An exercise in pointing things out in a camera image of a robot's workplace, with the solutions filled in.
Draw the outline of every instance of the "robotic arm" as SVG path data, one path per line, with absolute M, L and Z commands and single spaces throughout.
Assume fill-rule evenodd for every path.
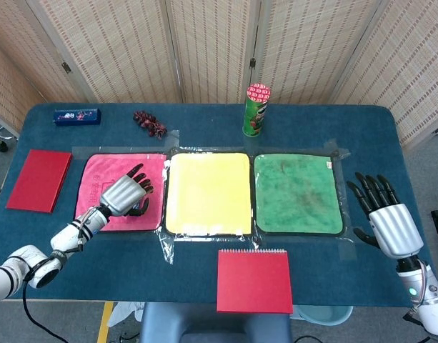
M 353 182 L 347 185 L 358 199 L 375 236 L 358 228 L 354 233 L 397 260 L 397 273 L 413 304 L 404 318 L 413 322 L 412 316 L 418 312 L 424 328 L 438 336 L 438 280 L 432 268 L 417 256 L 424 242 L 409 210 L 399 203 L 392 185 L 382 175 L 377 177 L 380 183 L 370 175 L 355 175 L 363 191 Z
M 90 207 L 54 236 L 50 241 L 53 252 L 49 257 L 33 245 L 13 252 L 0 266 L 0 301 L 16 293 L 23 281 L 33 288 L 41 288 L 52 281 L 68 259 L 81 252 L 93 235 L 109 222 L 110 216 L 144 214 L 149 200 L 145 199 L 141 208 L 139 202 L 154 188 L 150 179 L 145 179 L 146 174 L 135 176 L 142 166 L 138 164 L 118 179 L 101 195 L 99 206 Z

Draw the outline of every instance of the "blue box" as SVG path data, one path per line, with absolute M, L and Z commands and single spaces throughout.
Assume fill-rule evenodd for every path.
M 97 125 L 101 122 L 99 109 L 56 109 L 54 123 L 66 125 Z

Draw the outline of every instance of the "pringles can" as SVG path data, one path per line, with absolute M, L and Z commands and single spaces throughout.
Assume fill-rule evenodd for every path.
M 255 137 L 260 134 L 270 94 L 271 91 L 264 84 L 252 84 L 247 88 L 246 112 L 242 126 L 246 136 Z

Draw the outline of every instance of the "metal hinge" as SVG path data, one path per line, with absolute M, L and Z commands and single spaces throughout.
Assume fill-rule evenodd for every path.
M 71 68 L 69 68 L 69 65 L 68 65 L 66 62 L 63 62 L 63 63 L 61 64 L 61 66 L 63 67 L 64 71 L 65 71 L 67 74 L 71 73 Z

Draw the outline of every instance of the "woven screen panel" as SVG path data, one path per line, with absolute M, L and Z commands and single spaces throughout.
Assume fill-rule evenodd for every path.
M 375 6 L 376 0 L 273 1 L 260 80 L 271 102 L 326 101 Z
M 242 102 L 251 0 L 170 3 L 185 101 Z
M 74 90 L 16 0 L 0 0 L 0 47 L 48 101 L 86 101 Z
M 28 110 L 42 102 L 39 92 L 0 50 L 0 118 L 20 132 Z
M 358 54 L 336 103 L 387 107 L 410 143 L 438 118 L 438 1 L 390 1 Z
M 100 102 L 178 102 L 159 1 L 40 0 Z

